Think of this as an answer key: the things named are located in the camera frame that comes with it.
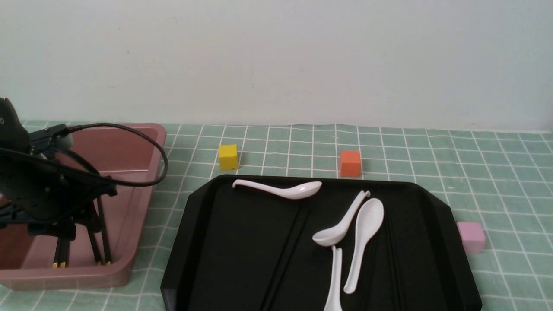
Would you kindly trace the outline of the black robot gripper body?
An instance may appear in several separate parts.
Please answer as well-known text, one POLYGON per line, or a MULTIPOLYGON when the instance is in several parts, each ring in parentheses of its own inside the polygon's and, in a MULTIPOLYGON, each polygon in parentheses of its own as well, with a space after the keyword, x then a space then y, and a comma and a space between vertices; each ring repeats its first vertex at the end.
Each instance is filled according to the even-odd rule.
POLYGON ((28 132, 13 104, 1 99, 1 195, 8 203, 1 207, 1 228, 11 224, 72 220, 98 197, 117 195, 117 187, 98 173, 89 174, 67 165, 57 152, 70 150, 63 140, 70 137, 67 126, 28 132))

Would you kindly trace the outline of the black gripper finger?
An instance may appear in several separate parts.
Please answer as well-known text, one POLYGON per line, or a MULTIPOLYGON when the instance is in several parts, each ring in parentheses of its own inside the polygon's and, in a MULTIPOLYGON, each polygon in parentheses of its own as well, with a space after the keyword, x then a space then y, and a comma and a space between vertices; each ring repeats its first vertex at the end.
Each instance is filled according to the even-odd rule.
POLYGON ((30 236, 51 236, 73 241, 76 238, 76 224, 72 220, 35 222, 27 225, 30 236))

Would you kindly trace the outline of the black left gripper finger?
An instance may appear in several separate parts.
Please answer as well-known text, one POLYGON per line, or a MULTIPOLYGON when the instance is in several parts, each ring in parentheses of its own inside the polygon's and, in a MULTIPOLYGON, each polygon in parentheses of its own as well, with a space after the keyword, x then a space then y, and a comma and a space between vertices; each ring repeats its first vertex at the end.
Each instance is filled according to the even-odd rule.
POLYGON ((102 222, 93 201, 86 203, 78 212, 78 224, 83 225, 92 234, 102 232, 102 222))

